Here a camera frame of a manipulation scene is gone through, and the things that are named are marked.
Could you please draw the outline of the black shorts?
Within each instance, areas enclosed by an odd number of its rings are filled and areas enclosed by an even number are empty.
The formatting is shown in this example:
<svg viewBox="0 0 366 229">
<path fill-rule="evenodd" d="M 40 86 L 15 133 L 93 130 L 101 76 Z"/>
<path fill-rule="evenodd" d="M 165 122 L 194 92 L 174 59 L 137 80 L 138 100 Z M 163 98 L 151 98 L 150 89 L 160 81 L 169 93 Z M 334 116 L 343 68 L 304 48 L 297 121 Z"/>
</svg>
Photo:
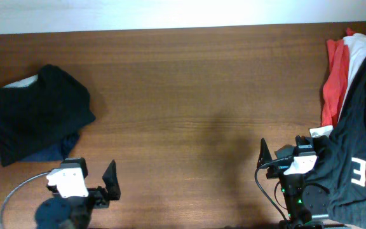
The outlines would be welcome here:
<svg viewBox="0 0 366 229">
<path fill-rule="evenodd" d="M 0 157 L 8 166 L 95 121 L 90 93 L 69 73 L 43 66 L 27 87 L 0 88 Z"/>
</svg>

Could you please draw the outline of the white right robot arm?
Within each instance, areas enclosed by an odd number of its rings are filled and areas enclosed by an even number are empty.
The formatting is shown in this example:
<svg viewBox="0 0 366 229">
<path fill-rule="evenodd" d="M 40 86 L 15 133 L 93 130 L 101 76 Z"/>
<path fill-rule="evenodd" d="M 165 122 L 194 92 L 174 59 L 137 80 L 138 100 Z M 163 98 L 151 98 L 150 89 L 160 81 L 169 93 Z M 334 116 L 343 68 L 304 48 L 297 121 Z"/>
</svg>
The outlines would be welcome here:
<svg viewBox="0 0 366 229">
<path fill-rule="evenodd" d="M 323 228 L 322 221 L 328 219 L 329 201 L 326 188 L 316 183 L 306 183 L 304 176 L 313 170 L 317 160 L 313 139 L 295 138 L 296 146 L 287 148 L 277 159 L 272 159 L 265 139 L 261 139 L 259 158 L 255 170 L 255 182 L 260 191 L 281 214 L 279 228 Z M 257 179 L 258 172 L 266 169 L 267 179 L 278 179 L 285 200 L 284 213 L 261 186 Z"/>
</svg>

